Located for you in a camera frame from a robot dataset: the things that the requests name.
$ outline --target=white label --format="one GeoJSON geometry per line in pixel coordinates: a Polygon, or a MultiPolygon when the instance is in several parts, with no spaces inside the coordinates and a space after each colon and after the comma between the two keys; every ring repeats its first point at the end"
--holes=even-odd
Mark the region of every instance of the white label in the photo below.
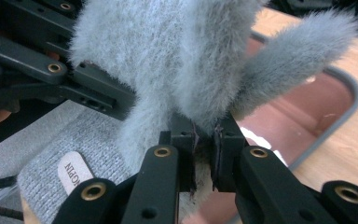
{"type": "Polygon", "coordinates": [[[94,175],[80,153],[71,151],[66,153],[58,163],[58,177],[69,195],[75,187],[92,179],[94,175]]]}

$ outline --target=gray plush toy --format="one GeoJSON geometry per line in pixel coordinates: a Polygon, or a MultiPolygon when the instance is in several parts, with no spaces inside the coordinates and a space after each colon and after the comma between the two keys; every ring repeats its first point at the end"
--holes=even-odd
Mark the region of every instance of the gray plush toy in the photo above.
{"type": "MultiPolygon", "coordinates": [[[[100,66],[135,90],[137,101],[123,122],[81,108],[23,168],[21,194],[42,223],[51,223],[66,198],[56,170],[66,152],[80,152],[96,176],[118,184],[137,173],[145,151],[169,129],[173,112],[211,133],[228,111],[249,115],[322,71],[357,36],[352,17],[327,11],[280,32],[245,60],[255,14],[265,2],[87,1],[76,23],[71,62],[100,66]]],[[[208,164],[200,161],[196,170],[198,190],[193,197],[180,195],[180,220],[212,191],[208,164]]]]}

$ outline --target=plush toy arm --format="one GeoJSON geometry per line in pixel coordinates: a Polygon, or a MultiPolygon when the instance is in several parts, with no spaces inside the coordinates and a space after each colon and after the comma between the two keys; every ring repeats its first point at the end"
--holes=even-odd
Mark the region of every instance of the plush toy arm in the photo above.
{"type": "Polygon", "coordinates": [[[189,0],[174,95],[183,114],[209,132],[240,89],[246,40],[263,1],[189,0]]]}
{"type": "Polygon", "coordinates": [[[243,67],[235,117],[249,115],[338,60],[358,36],[357,28],[353,17],[327,11],[280,32],[243,67]]]}

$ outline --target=wooden table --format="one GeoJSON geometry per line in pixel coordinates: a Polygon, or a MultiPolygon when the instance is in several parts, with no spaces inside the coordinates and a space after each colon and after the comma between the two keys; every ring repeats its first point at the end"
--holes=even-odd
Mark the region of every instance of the wooden table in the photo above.
{"type": "MultiPolygon", "coordinates": [[[[257,16],[254,30],[272,36],[299,19],[265,8],[257,16]]],[[[334,64],[358,80],[358,39],[342,60],[334,64]]],[[[320,190],[329,180],[346,180],[358,185],[358,110],[297,169],[295,176],[305,185],[320,190]]],[[[37,223],[24,205],[26,224],[37,223]]]]}

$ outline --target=wooden surface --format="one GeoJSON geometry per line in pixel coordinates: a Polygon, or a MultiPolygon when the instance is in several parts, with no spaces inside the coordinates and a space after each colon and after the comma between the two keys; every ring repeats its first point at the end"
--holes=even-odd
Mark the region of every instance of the wooden surface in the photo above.
{"type": "MultiPolygon", "coordinates": [[[[258,14],[254,30],[272,36],[288,24],[296,22],[297,18],[266,8],[258,14]]],[[[343,59],[334,65],[358,80],[358,39],[343,59]]],[[[337,179],[358,185],[358,110],[294,170],[294,174],[303,184],[317,190],[321,189],[324,182],[337,179]]],[[[30,219],[29,210],[25,210],[25,223],[36,223],[30,219]]]]}

